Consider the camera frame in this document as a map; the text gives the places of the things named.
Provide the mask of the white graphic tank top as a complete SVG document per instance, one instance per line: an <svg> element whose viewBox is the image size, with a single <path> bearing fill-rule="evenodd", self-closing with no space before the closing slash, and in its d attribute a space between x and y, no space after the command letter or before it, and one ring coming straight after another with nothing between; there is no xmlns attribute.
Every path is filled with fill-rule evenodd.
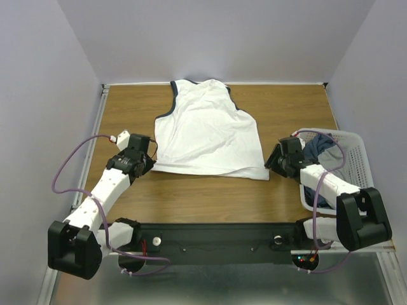
<svg viewBox="0 0 407 305"><path fill-rule="evenodd" d="M216 79L171 81L172 106L155 119L156 172L268 181L256 120Z"/></svg>

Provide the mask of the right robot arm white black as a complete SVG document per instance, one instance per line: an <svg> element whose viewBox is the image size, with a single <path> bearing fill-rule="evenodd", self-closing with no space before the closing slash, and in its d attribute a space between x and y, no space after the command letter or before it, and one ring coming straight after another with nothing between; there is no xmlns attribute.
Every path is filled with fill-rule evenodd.
<svg viewBox="0 0 407 305"><path fill-rule="evenodd" d="M374 187L361 188L350 184L325 169L320 163L305 159L298 137L279 140L265 167L298 184L313 189L316 200L322 196L333 204L334 218L318 217L313 207L311 219L293 231L293 242L307 248L314 242L319 250L334 241L354 252L392 238L392 228L380 192Z"/></svg>

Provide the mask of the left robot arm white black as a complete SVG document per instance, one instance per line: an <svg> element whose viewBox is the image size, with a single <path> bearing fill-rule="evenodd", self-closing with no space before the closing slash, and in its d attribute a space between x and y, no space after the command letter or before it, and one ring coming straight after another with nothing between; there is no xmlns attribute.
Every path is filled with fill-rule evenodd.
<svg viewBox="0 0 407 305"><path fill-rule="evenodd" d="M75 189L85 195L79 207L48 228L48 267L86 280L96 274L111 252L118 252L122 246L135 250L141 245L141 225L137 221L120 218L108 224L106 216L134 180L155 163L148 155L151 137L125 130L108 139L119 153L108 159L92 191Z"/></svg>

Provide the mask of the navy blue tank top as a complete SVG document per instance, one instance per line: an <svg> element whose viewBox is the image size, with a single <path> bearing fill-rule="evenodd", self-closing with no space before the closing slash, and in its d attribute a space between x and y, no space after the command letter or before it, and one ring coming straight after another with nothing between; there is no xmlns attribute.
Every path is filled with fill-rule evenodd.
<svg viewBox="0 0 407 305"><path fill-rule="evenodd" d="M316 135L312 140L308 141L304 148L305 159L318 161L318 155L322 153L325 149L334 147L336 144L326 137L325 135ZM309 187L303 187L305 201L308 206L312 207L314 205L315 191ZM328 208L331 207L321 195L317 199L317 208Z"/></svg>

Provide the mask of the grey tank top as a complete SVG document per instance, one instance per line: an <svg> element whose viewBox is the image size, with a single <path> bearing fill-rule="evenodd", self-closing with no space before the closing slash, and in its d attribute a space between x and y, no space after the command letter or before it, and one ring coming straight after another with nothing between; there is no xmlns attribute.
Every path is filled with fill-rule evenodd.
<svg viewBox="0 0 407 305"><path fill-rule="evenodd" d="M346 182L350 182L350 164L348 158L343 163L343 154L337 146L325 149L318 155L319 163L331 173Z"/></svg>

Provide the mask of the white plastic laundry basket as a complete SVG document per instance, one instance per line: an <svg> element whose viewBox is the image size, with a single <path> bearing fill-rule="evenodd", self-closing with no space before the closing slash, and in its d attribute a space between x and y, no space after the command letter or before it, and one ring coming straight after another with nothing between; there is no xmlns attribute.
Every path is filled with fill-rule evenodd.
<svg viewBox="0 0 407 305"><path fill-rule="evenodd" d="M317 212L336 215L336 199L339 195L358 193L361 189L374 186L364 142L358 134L318 128L302 128L299 131L301 137L305 140L304 142L301 141L303 152L308 141L318 134L325 135L342 152L343 163L345 163L347 157L350 164L350 182L346 182L332 174L331 170L326 170L318 161L309 160L316 161L318 164L305 171L305 183L300 185L300 200L303 208L312 211L314 205L317 206L318 196L321 195L331 208L317 208ZM315 191L314 205L312 207L308 206L305 201L303 187L309 187Z"/></svg>

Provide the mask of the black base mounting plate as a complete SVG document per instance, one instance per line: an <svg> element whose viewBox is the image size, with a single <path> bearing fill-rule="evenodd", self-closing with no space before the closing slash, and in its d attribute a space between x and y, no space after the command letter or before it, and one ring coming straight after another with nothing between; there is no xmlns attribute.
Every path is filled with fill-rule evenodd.
<svg viewBox="0 0 407 305"><path fill-rule="evenodd" d="M291 264L291 251L314 247L300 222L139 224L120 250L168 258L173 265Z"/></svg>

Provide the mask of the aluminium frame rail left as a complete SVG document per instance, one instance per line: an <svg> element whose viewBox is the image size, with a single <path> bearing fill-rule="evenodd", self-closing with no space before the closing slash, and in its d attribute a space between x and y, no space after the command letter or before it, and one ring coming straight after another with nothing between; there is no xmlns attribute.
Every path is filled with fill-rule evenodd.
<svg viewBox="0 0 407 305"><path fill-rule="evenodd" d="M102 84L102 92L101 92L100 102L99 102L99 106L98 106L98 109L97 109L97 114L96 114L96 117L95 117L95 122L93 124L91 135L96 135L96 134L99 133L100 124L101 124L101 121L102 121L102 116L103 116L103 113L104 113L104 109L105 109L106 102L107 102L107 97L108 97L108 94L109 94L109 89L110 89L109 84ZM94 152L94 149L95 149L95 145L96 145L96 139L92 139L92 140L89 141L89 144L87 146L86 155L85 155L85 162L83 164L83 168L82 168L82 171L81 171L81 176L80 176L79 184L78 184L78 188L80 188L80 189L85 188L88 173L89 173L89 169L90 169L90 165L91 165L91 162L92 162L92 156L93 156L93 152ZM74 195L72 205L71 205L71 211L72 212L79 207L79 205L82 202L82 198L83 198L82 193L76 193Z"/></svg>

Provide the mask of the aluminium frame rail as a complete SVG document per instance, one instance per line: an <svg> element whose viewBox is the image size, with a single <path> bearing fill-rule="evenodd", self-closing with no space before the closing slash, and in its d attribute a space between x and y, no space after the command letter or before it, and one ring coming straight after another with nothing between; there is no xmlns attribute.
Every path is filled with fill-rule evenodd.
<svg viewBox="0 0 407 305"><path fill-rule="evenodd" d="M385 242L382 242L382 243L379 243L379 244L376 244L376 245L372 245L372 246L370 246L370 247L366 247L366 248L389 248L390 247L390 242L389 241L385 241ZM340 249L340 250L347 250L340 242L338 242L338 241L334 241L334 242L332 242L332 244L331 244L331 246L329 247L329 248L326 248L326 249L322 249L322 250L319 250L318 248L316 248L315 247L315 245L314 245L314 247L313 248L315 248L316 250L318 250L318 251L323 251L323 250L330 250L330 249Z"/></svg>
<svg viewBox="0 0 407 305"><path fill-rule="evenodd" d="M93 124L91 135L96 135L96 134L99 133L100 124L101 124L101 121L102 121L102 116L103 116L103 113L104 113L104 109L105 109L106 102L107 102L107 97L108 97L108 94L109 94L109 89L110 89L109 84L102 84L102 92L101 92L100 102L99 102L99 106L98 106L98 109L97 109L97 114L96 114L96 117L95 117L95 122ZM92 140L89 141L89 144L87 146L86 155L85 155L85 162L83 164L83 168L82 168L82 171L81 171L81 176L80 176L79 184L78 184L78 188L80 188L80 189L85 188L88 173L89 173L89 169L90 169L90 165L91 165L91 162L92 162L92 156L93 156L93 152L94 152L94 149L95 149L95 145L96 145L96 139L92 139ZM79 205L82 202L82 198L83 198L82 193L76 193L74 195L72 205L71 205L71 211L72 212L79 207Z"/></svg>

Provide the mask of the aluminium frame rail front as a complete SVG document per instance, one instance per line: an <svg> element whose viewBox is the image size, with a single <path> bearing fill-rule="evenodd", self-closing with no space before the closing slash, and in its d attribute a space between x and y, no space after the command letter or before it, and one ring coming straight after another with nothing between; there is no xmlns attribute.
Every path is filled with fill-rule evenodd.
<svg viewBox="0 0 407 305"><path fill-rule="evenodd" d="M370 247L366 247L366 248L389 248L390 247L390 242L389 241L385 241L385 242L382 242L382 243L379 243L379 244L376 244L376 245L372 245L372 246L370 246ZM334 241L334 242L332 242L332 244L331 244L331 246L329 247L329 248L326 248L326 249L322 249L322 250L319 250L318 248L316 248L315 247L315 245L314 245L314 247L313 248L315 248L316 250L318 250L318 251L323 251L323 250L330 250L330 249L340 249L340 250L347 250L340 242L338 242L338 241Z"/></svg>

